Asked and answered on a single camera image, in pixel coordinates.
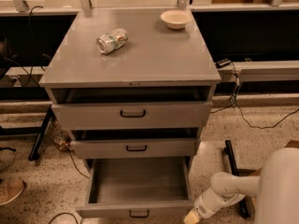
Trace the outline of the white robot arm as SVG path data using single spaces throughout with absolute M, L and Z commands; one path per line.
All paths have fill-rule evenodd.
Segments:
M 275 151 L 258 176 L 214 174 L 184 224 L 198 224 L 246 196 L 256 199 L 254 224 L 299 224 L 299 149 L 284 147 Z

